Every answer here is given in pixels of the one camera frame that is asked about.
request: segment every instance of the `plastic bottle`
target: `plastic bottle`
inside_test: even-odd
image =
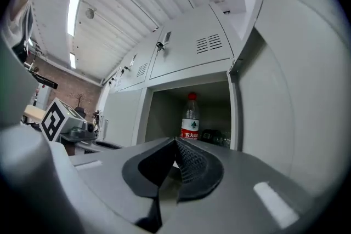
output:
[[[196,94],[190,93],[188,99],[188,103],[183,111],[180,137],[197,140],[199,136],[200,112],[196,102]]]

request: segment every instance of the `cabinet door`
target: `cabinet door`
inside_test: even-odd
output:
[[[141,90],[110,94],[103,111],[102,138],[123,147],[131,146]]]
[[[109,87],[110,88],[109,94],[113,94],[113,93],[117,92],[117,82],[120,79],[120,75],[121,75],[120,71],[121,71],[121,67],[119,66],[117,68],[116,74],[113,75],[114,80],[112,81],[111,86]]]
[[[151,57],[155,50],[158,38],[160,37],[160,33],[161,29],[156,30],[144,38],[126,55],[125,62],[127,65],[121,66],[127,66],[129,70],[124,70],[120,90],[145,81]]]
[[[209,5],[166,23],[160,41],[165,43],[165,50],[156,56],[151,79],[233,57],[227,37]]]
[[[114,82],[112,83],[112,87],[110,90],[110,94],[118,92],[121,89],[122,83],[122,65],[119,66],[116,75],[114,76]]]
[[[320,5],[324,5],[320,9],[330,8],[323,2]],[[252,97],[262,102],[255,108],[251,103],[254,113],[247,113],[245,90],[240,84],[244,124],[247,114],[250,114],[250,130],[256,132],[255,135],[250,132],[251,140],[244,134],[243,151],[252,153],[255,150],[260,153],[258,157],[267,163],[273,159],[270,164],[274,168],[289,161],[287,170],[290,178],[316,196],[334,185],[344,173],[343,167],[349,164],[351,149],[350,50],[327,20],[300,0],[263,0],[255,28],[265,41],[266,48],[270,49],[271,61],[276,61],[275,73],[264,81],[264,87],[270,88],[268,93],[274,96],[274,102],[266,107],[269,99],[262,98],[264,92],[256,86],[251,87]],[[263,72],[263,68],[268,69],[271,64],[265,62],[261,66],[256,72]],[[281,76],[280,79],[276,78],[276,73]],[[247,81],[247,86],[257,85],[257,78],[253,78]],[[290,131],[276,122],[284,116],[279,103],[282,94],[285,94],[285,104],[291,108]],[[276,120],[268,127],[266,119],[272,117]],[[281,131],[281,134],[272,139],[269,129]],[[245,143],[252,151],[245,150]],[[291,157],[278,158],[277,155],[282,156],[282,152],[291,154]]]

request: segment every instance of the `white cabinet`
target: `white cabinet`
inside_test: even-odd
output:
[[[152,54],[162,29],[158,29],[142,40],[123,59],[121,67],[129,68],[117,75],[119,90],[124,90],[145,81]]]
[[[166,23],[160,42],[167,41],[165,49],[156,56],[150,79],[233,57],[227,37],[210,5],[195,8]]]
[[[107,97],[99,138],[123,147],[131,146],[141,90],[113,93]]]
[[[115,93],[115,92],[117,92],[117,91],[119,91],[121,89],[121,83],[122,83],[122,79],[123,79],[123,77],[122,77],[122,66],[121,65],[118,68],[117,73],[116,73],[116,75],[114,77],[115,80],[114,80],[114,82],[112,84],[112,88],[110,90],[110,94]]]
[[[199,140],[207,130],[216,130],[222,138],[210,143],[230,146],[231,104],[228,81],[220,81],[154,92],[146,124],[145,142],[180,136],[183,110],[188,94],[197,94],[200,111]]]
[[[39,83],[38,89],[39,89],[39,93],[38,93],[37,103],[35,107],[38,107],[39,109],[42,109],[42,110],[46,110],[48,106],[49,96],[51,93],[51,88],[43,85],[42,83]],[[34,103],[34,99],[35,99],[35,95],[32,96],[31,101],[29,103],[30,105]]]

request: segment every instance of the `wall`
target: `wall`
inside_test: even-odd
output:
[[[32,60],[33,56],[30,56],[27,59],[27,62],[31,64]],[[39,67],[38,74],[58,84],[58,88],[56,90],[52,89],[50,93],[48,105],[54,98],[59,98],[75,108],[78,105],[77,95],[83,94],[84,97],[80,107],[84,108],[86,120],[92,121],[93,113],[95,112],[95,107],[101,92],[100,87],[62,71],[40,58],[36,58],[33,66]]]
[[[199,138],[205,129],[219,130],[222,134],[230,137],[231,115],[230,104],[217,105],[207,104],[200,107]]]
[[[230,13],[227,15],[227,19],[229,20],[233,28],[236,30],[240,39],[244,38],[255,3],[256,0],[245,0],[246,12],[238,14]]]
[[[182,126],[184,103],[161,91],[152,97],[145,142],[178,136]]]

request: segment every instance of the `metal locker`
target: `metal locker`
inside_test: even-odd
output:
[[[227,37],[210,5],[204,5],[165,24],[150,79],[232,58]]]
[[[146,73],[150,66],[152,54],[154,53],[161,30],[160,28],[144,38],[126,55],[123,60],[124,64],[121,64],[121,67],[127,67],[128,69],[124,69],[124,74],[119,77],[122,78],[120,90],[145,81]]]
[[[134,90],[107,97],[100,139],[123,147],[131,146],[140,96],[141,90]]]
[[[115,93],[121,89],[122,82],[122,65],[118,68],[117,74],[115,75],[115,81],[113,84],[113,88],[111,88],[110,93]]]

